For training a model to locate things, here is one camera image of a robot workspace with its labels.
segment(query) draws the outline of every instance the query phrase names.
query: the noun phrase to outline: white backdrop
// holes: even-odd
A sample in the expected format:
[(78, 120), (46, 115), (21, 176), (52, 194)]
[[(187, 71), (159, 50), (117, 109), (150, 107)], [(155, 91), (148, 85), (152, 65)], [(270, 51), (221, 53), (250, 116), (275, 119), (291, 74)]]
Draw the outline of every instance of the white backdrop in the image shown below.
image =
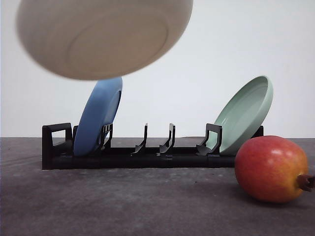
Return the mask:
[[(47, 72), (15, 32), (19, 0), (1, 1), (1, 136), (40, 137), (45, 124), (77, 125), (95, 81)], [(245, 83), (266, 75), (274, 100), (266, 134), (315, 137), (315, 1), (195, 0), (179, 42), (146, 68), (123, 76), (115, 137), (202, 136)]]

